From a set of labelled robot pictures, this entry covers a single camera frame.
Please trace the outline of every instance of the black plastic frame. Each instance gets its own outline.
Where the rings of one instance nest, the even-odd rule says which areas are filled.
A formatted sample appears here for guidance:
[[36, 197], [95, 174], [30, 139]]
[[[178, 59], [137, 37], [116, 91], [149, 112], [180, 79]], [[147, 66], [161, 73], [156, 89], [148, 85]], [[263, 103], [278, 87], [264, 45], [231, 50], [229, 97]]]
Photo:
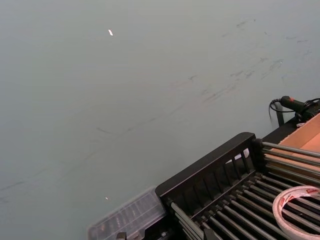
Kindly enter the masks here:
[[[220, 189], [220, 194], [216, 197], [211, 197], [211, 202], [207, 202], [206, 204], [202, 205], [200, 209], [189, 214], [190, 218], [194, 218], [195, 216], [204, 212], [213, 203], [221, 199], [221, 197], [223, 197], [225, 194], [228, 194], [229, 192], [236, 189], [241, 183], [252, 176], [256, 172], [256, 170], [263, 171], [265, 169], [265, 164], [261, 160], [260, 156], [257, 159], [259, 153], [257, 152], [257, 148], [254, 145], [255, 139], [255, 134], [250, 132], [242, 132], [236, 135], [235, 137], [231, 138], [229, 141], [222, 144], [212, 152], [208, 153], [178, 174], [160, 184], [155, 189], [155, 193], [169, 212], [170, 202], [175, 202], [177, 197], [179, 196], [183, 196], [183, 198], [185, 198], [184, 194], [187, 189], [193, 189], [196, 198], [199, 200], [195, 186], [202, 181], [205, 182], [206, 176], [214, 173], [218, 168], [225, 168], [226, 162], [232, 159], [234, 160], [234, 157], [237, 154], [241, 153], [241, 157], [247, 173], [239, 176], [236, 170], [239, 178], [238, 181], [235, 182], [230, 182], [229, 177], [226, 176], [228, 182], [230, 183], [230, 186], [226, 188], [221, 188], [219, 179], [216, 178], [216, 184]], [[243, 151], [245, 149], [249, 150], [249, 158], [253, 164], [253, 166], [251, 167], [248, 166], [247, 159], [243, 154]]]

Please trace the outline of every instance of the black cable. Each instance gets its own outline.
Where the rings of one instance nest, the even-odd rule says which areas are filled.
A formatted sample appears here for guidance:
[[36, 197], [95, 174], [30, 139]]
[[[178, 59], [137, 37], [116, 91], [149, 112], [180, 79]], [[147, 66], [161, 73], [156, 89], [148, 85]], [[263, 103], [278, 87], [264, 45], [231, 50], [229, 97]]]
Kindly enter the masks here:
[[275, 105], [275, 103], [280, 103], [281, 101], [281, 98], [277, 98], [277, 99], [274, 99], [270, 102], [269, 104], [269, 116], [271, 117], [270, 115], [270, 109], [272, 109], [273, 111], [276, 111], [278, 113], [293, 113], [294, 111], [293, 110], [290, 110], [290, 111], [282, 111], [282, 110], [278, 110], [278, 109], [275, 109], [273, 108], [273, 105]]
[[[295, 113], [295, 116], [298, 118], [298, 120], [301, 122], [302, 121], [302, 115], [304, 114], [304, 112], [306, 110], [308, 110], [308, 108], [310, 108], [311, 106], [313, 105], [316, 105], [318, 103], [316, 103], [315, 101], [319, 101], [320, 98], [314, 98], [314, 99], [311, 99], [311, 100], [307, 100], [304, 102], [304, 105], [302, 107], [302, 109], [299, 111], [299, 112], [296, 112]], [[269, 104], [269, 117], [271, 118], [271, 115], [270, 115], [270, 109], [278, 112], [278, 113], [294, 113], [295, 111], [293, 110], [286, 110], [286, 111], [282, 111], [282, 110], [278, 110], [278, 109], [275, 109], [273, 106], [275, 106], [275, 103], [279, 103], [281, 101], [281, 98], [277, 98], [277, 99], [274, 99], [270, 102]]]

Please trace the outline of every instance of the white tape roll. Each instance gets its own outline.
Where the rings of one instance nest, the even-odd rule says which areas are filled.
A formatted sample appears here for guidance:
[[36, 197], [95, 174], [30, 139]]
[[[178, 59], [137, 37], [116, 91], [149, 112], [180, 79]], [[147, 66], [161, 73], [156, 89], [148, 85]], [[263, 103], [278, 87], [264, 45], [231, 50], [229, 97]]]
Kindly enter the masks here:
[[282, 231], [292, 240], [320, 240], [320, 235], [310, 234], [295, 227], [282, 217], [282, 209], [287, 202], [299, 197], [320, 197], [320, 189], [314, 186], [296, 186], [281, 192], [273, 201], [272, 211]]

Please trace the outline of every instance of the metal rod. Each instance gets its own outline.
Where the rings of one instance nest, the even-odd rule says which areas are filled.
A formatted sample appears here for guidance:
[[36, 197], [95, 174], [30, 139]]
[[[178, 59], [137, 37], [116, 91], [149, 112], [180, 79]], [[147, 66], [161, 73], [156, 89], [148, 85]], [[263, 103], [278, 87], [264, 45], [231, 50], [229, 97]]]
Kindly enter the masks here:
[[235, 207], [237, 207], [238, 209], [240, 209], [241, 211], [243, 211], [244, 213], [252, 216], [256, 220], [258, 220], [260, 223], [262, 223], [264, 226], [267, 226], [269, 229], [273, 230], [274, 232], [276, 232], [280, 236], [284, 237], [285, 239], [290, 240], [290, 238], [283, 231], [281, 231], [278, 227], [276, 227], [272, 223], [268, 222], [267, 220], [263, 219], [259, 215], [255, 214], [253, 211], [247, 209], [246, 207], [242, 206], [241, 204], [239, 204], [238, 202], [236, 202], [234, 200], [231, 200], [231, 204], [234, 205]]
[[237, 168], [237, 163], [236, 163], [236, 159], [233, 157], [232, 158], [232, 164], [233, 164], [233, 168], [234, 168], [234, 171], [236, 173], [236, 176], [238, 177], [238, 179], [240, 180], [241, 179], [241, 176], [240, 176], [240, 173], [239, 173], [239, 169]]
[[248, 196], [258, 200], [258, 202], [260, 202], [260, 203], [262, 203], [262, 204], [264, 204], [264, 205], [266, 205], [266, 206], [268, 206], [268, 207], [270, 207], [272, 209], [272, 202], [269, 202], [269, 201], [265, 200], [264, 198], [258, 196], [257, 194], [254, 194], [253, 192], [250, 192], [248, 190], [244, 190], [243, 192], [245, 194], [247, 194]]
[[282, 172], [282, 173], [285, 173], [285, 174], [289, 174], [289, 175], [292, 175], [296, 178], [300, 178], [300, 179], [303, 179], [305, 181], [308, 181], [310, 183], [313, 183], [313, 184], [316, 184], [317, 186], [320, 186], [320, 181], [319, 180], [316, 180], [312, 177], [308, 177], [308, 176], [305, 176], [305, 175], [302, 175], [300, 173], [296, 173], [296, 172], [293, 172], [293, 171], [289, 171], [287, 169], [283, 169], [283, 168], [280, 168], [280, 167], [277, 167], [277, 166], [271, 166], [269, 164], [265, 165], [268, 169], [271, 169], [271, 170], [275, 170], [275, 171], [279, 171], [279, 172]]
[[320, 153], [315, 152], [315, 151], [307, 151], [307, 150], [302, 150], [300, 148], [295, 148], [295, 147], [290, 147], [290, 146], [282, 146], [279, 144], [274, 144], [274, 143], [266, 142], [266, 141], [263, 141], [262, 145], [266, 146], [266, 147], [271, 147], [274, 149], [284, 150], [284, 151], [295, 153], [295, 154], [302, 154], [302, 155], [306, 155], [309, 157], [320, 158]]
[[[281, 192], [282, 192], [281, 189], [276, 188], [276, 187], [274, 187], [274, 186], [267, 185], [267, 184], [265, 184], [264, 187], [269, 188], [269, 189], [272, 189], [272, 190], [274, 190], [275, 192], [278, 192], [278, 193], [281, 193]], [[272, 194], [272, 193], [269, 193], [269, 192], [267, 192], [267, 191], [265, 191], [265, 190], [262, 190], [262, 189], [260, 189], [260, 188], [258, 188], [258, 187], [256, 187], [256, 186], [251, 185], [250, 188], [252, 188], [253, 190], [256, 190], [257, 192], [260, 192], [261, 194], [269, 197], [269, 198], [272, 199], [272, 200], [274, 200], [274, 199], [276, 198], [276, 195], [274, 195], [274, 194]], [[307, 205], [307, 206], [309, 206], [309, 207], [312, 207], [312, 208], [317, 209], [317, 210], [320, 211], [320, 206], [317, 205], [317, 204], [315, 204], [315, 203], [313, 203], [313, 202], [311, 202], [311, 201], [308, 201], [308, 200], [303, 199], [303, 198], [300, 198], [300, 197], [296, 198], [295, 200], [296, 200], [297, 202], [303, 203], [303, 204], [305, 204], [305, 205]]]
[[262, 235], [264, 238], [269, 240], [277, 240], [273, 236], [271, 236], [270, 234], [268, 234], [267, 232], [259, 228], [258, 226], [254, 225], [251, 221], [243, 217], [241, 214], [237, 213], [235, 210], [228, 207], [227, 205], [224, 206], [224, 209], [228, 211], [230, 214], [232, 214], [238, 220], [242, 221], [243, 223], [246, 223], [246, 225], [248, 225], [250, 228], [252, 228], [252, 230], [257, 232], [258, 234]]
[[278, 185], [280, 185], [281, 187], [284, 187], [285, 189], [289, 189], [289, 188], [292, 188], [292, 187], [293, 187], [293, 186], [291, 186], [291, 185], [289, 185], [289, 184], [283, 183], [282, 181], [275, 180], [275, 179], [273, 179], [273, 178], [271, 178], [271, 177], [267, 177], [267, 176], [265, 176], [265, 175], [262, 176], [262, 179], [267, 180], [267, 181], [269, 181], [269, 182], [271, 182], [271, 183], [273, 183], [273, 184], [278, 184]]
[[[261, 192], [261, 193], [263, 193], [263, 192], [268, 193], [268, 192], [266, 192], [266, 191], [264, 191], [264, 190], [262, 190], [262, 189], [260, 189], [260, 192]], [[270, 208], [272, 208], [272, 203], [271, 203], [271, 202], [263, 199], [262, 197], [258, 197], [258, 196], [255, 196], [255, 197], [256, 197], [257, 199], [260, 198], [259, 201], [264, 202], [266, 205], [268, 205]], [[305, 226], [307, 226], [307, 227], [309, 227], [309, 228], [311, 228], [311, 229], [313, 229], [313, 230], [315, 230], [315, 231], [320, 230], [320, 227], [318, 227], [317, 225], [315, 225], [315, 224], [313, 224], [313, 223], [305, 220], [304, 218], [302, 218], [302, 217], [300, 217], [300, 216], [298, 216], [298, 215], [296, 215], [296, 214], [293, 214], [292, 212], [290, 212], [290, 211], [288, 211], [288, 210], [282, 209], [282, 212], [283, 212], [284, 214], [286, 214], [287, 216], [289, 216], [290, 218], [299, 221], [301, 224], [303, 224], [303, 225], [305, 225]]]
[[250, 169], [249, 169], [249, 166], [248, 166], [248, 162], [247, 162], [246, 156], [245, 156], [243, 151], [241, 151], [240, 154], [241, 154], [241, 158], [242, 158], [245, 170], [249, 174], [250, 173]]
[[256, 210], [258, 210], [259, 212], [263, 213], [264, 215], [268, 216], [271, 219], [275, 219], [275, 216], [273, 215], [272, 212], [268, 211], [267, 209], [259, 206], [258, 204], [256, 204], [255, 202], [249, 200], [248, 198], [242, 196], [242, 195], [237, 195], [237, 198], [239, 200], [241, 200], [243, 203], [245, 203], [246, 205], [248, 205], [250, 208], [255, 208]]
[[312, 198], [317, 202], [318, 205], [320, 205], [320, 194], [318, 196], [313, 196]]
[[190, 236], [192, 236], [196, 240], [202, 240], [192, 229], [190, 226], [188, 226], [179, 216], [177, 216], [179, 219], [179, 224], [182, 226], [183, 229], [185, 229]]
[[295, 184], [295, 185], [297, 185], [297, 186], [302, 186], [302, 185], [304, 185], [302, 182], [299, 182], [299, 181], [296, 181], [296, 180], [289, 179], [289, 178], [287, 178], [287, 177], [284, 177], [284, 176], [281, 176], [281, 175], [275, 174], [275, 173], [273, 173], [273, 172], [269, 172], [268, 174], [273, 175], [273, 176], [275, 176], [275, 177], [277, 177], [277, 178], [280, 178], [280, 179], [282, 179], [282, 180], [285, 180], [285, 181], [288, 181], [288, 182], [294, 183], [294, 184]]
[[263, 149], [262, 152], [264, 154], [269, 154], [269, 155], [273, 155], [273, 156], [276, 156], [276, 157], [280, 157], [280, 158], [296, 161], [296, 162], [299, 162], [299, 163], [309, 164], [309, 165], [312, 165], [312, 166], [320, 167], [320, 162], [318, 162], [316, 160], [305, 159], [305, 158], [298, 157], [298, 156], [291, 156], [291, 155], [288, 155], [288, 154], [283, 154], [283, 153], [280, 153], [280, 152], [271, 151], [269, 149]]
[[287, 215], [288, 217], [290, 217], [291, 219], [294, 219], [296, 221], [298, 221], [299, 223], [305, 225], [306, 227], [314, 230], [314, 231], [317, 231], [319, 234], [320, 234], [320, 227], [313, 224], [312, 222], [309, 222], [307, 220], [305, 220], [304, 218], [286, 210], [286, 209], [282, 209], [282, 213]]
[[316, 170], [313, 170], [313, 169], [309, 169], [309, 168], [304, 167], [304, 166], [293, 165], [291, 163], [280, 161], [280, 160], [277, 160], [277, 159], [274, 159], [274, 158], [271, 158], [271, 157], [265, 157], [264, 159], [269, 161], [269, 162], [272, 162], [272, 163], [277, 163], [277, 164], [281, 164], [281, 165], [284, 165], [284, 166], [287, 166], [287, 167], [291, 167], [291, 168], [294, 168], [294, 169], [307, 171], [307, 172], [312, 173], [314, 175], [320, 176], [320, 172], [319, 171], [316, 171]]
[[255, 238], [254, 236], [252, 236], [249, 232], [247, 232], [246, 230], [244, 230], [241, 226], [239, 226], [238, 224], [236, 224], [233, 220], [231, 220], [229, 217], [227, 217], [226, 215], [224, 215], [221, 211], [217, 211], [216, 212], [217, 215], [219, 215], [223, 220], [225, 220], [227, 223], [229, 223], [232, 227], [234, 227], [235, 229], [237, 229], [242, 235], [244, 235], [246, 238], [250, 239], [250, 240], [258, 240], [257, 238]]
[[303, 214], [305, 214], [305, 215], [317, 220], [317, 222], [320, 223], [319, 222], [320, 216], [318, 214], [316, 214], [316, 213], [314, 213], [312, 211], [309, 211], [307, 209], [304, 209], [303, 207], [301, 207], [301, 206], [299, 206], [297, 204], [294, 204], [292, 202], [288, 202], [286, 205], [288, 205], [289, 207], [291, 207], [291, 208], [293, 208], [293, 209], [295, 209], [295, 210], [297, 210], [297, 211], [299, 211], [299, 212], [301, 212], [301, 213], [303, 213]]
[[268, 189], [270, 189], [270, 190], [272, 190], [272, 191], [274, 191], [274, 192], [276, 192], [276, 193], [281, 193], [281, 192], [283, 192], [282, 189], [277, 188], [277, 187], [275, 187], [275, 186], [271, 186], [271, 185], [269, 185], [269, 184], [267, 184], [267, 183], [265, 183], [265, 182], [263, 182], [263, 181], [257, 180], [256, 183], [257, 183], [258, 185], [260, 185], [260, 186], [262, 186], [262, 187], [265, 187], [265, 188], [268, 188]]
[[205, 229], [211, 229], [211, 227], [204, 221], [203, 223], [201, 223], [201, 225], [205, 228]]
[[268, 198], [270, 198], [272, 200], [276, 198], [276, 195], [274, 195], [274, 194], [272, 194], [270, 192], [267, 192], [267, 191], [265, 191], [265, 190], [263, 190], [263, 189], [261, 189], [261, 188], [259, 188], [257, 186], [251, 185], [250, 188], [255, 190], [256, 192], [260, 193], [261, 195], [266, 196], [266, 197], [268, 197]]
[[229, 231], [225, 226], [223, 226], [220, 222], [218, 222], [213, 216], [209, 218], [209, 220], [219, 228], [224, 234], [226, 234], [232, 240], [240, 240], [237, 238], [231, 231]]
[[218, 240], [223, 240], [206, 222], [201, 224], [205, 229], [211, 229]]
[[182, 211], [174, 202], [171, 203], [171, 208], [188, 224], [194, 232], [204, 239], [204, 232]]
[[197, 240], [195, 237], [191, 236], [187, 229], [183, 228], [182, 231], [184, 234], [191, 240]]
[[314, 208], [314, 209], [320, 211], [320, 206], [317, 205], [317, 204], [315, 204], [315, 203], [313, 203], [312, 201], [308, 201], [308, 200], [306, 200], [306, 199], [304, 199], [304, 198], [300, 198], [300, 197], [299, 197], [299, 198], [296, 198], [296, 200], [297, 200], [298, 202], [302, 203], [302, 204], [307, 205], [308, 207], [311, 207], [311, 208]]

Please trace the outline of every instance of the gray wall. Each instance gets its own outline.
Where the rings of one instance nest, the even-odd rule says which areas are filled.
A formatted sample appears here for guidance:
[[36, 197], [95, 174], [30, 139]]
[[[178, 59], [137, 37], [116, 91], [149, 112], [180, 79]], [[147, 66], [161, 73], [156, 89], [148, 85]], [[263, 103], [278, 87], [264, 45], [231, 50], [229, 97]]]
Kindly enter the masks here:
[[0, 239], [85, 239], [237, 133], [269, 133], [270, 100], [319, 97], [319, 9], [2, 0]]

